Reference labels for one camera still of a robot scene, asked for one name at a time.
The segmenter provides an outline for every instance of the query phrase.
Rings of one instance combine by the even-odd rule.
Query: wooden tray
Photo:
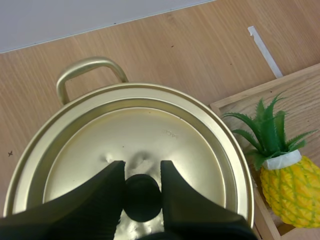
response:
[[[275,105],[274,112],[284,110],[288,112],[285,119],[285,131],[290,139],[298,134],[320,130],[320,63],[297,71],[282,78],[267,82],[260,86],[243,91],[210,104],[211,109],[218,115],[227,112],[255,115],[256,104],[263,98],[265,104],[279,93],[286,99]],[[249,128],[234,117],[223,118],[230,129]],[[236,134],[236,139],[242,149],[249,147],[243,137]],[[320,131],[306,138],[307,146],[300,150],[301,154],[308,156],[317,166],[320,166]],[[252,177],[256,184],[255,197],[255,225],[264,240],[301,239],[300,236],[311,234],[312,239],[320,239],[320,229],[295,228],[285,224],[270,209],[262,194],[259,172],[256,172],[249,162]]]

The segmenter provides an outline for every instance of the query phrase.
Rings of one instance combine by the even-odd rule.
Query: yellow pineapple body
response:
[[[260,179],[266,201],[284,223],[320,227],[320,168],[308,157],[281,169],[262,167]]]

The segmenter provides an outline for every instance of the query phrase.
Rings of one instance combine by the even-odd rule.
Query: gold metal pot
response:
[[[65,82],[102,66],[123,83],[69,102]],[[128,83],[124,71],[104,57],[69,66],[56,89],[64,107],[20,158],[5,216],[71,191],[115,160],[126,161],[126,178],[149,174],[161,186],[160,161],[171,160],[195,190],[253,226],[253,188],[244,155],[226,125],[205,105],[169,87]]]

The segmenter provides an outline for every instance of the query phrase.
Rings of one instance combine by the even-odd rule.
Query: white wall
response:
[[[0,0],[0,53],[210,0]]]

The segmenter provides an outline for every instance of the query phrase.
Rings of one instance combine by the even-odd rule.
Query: wooden table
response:
[[[107,56],[130,82],[166,85],[209,104],[275,79],[250,26],[283,75],[320,63],[318,0],[217,0],[0,54],[0,213],[23,150],[62,106],[55,85],[64,67]],[[114,83],[100,68],[67,90],[74,99]]]

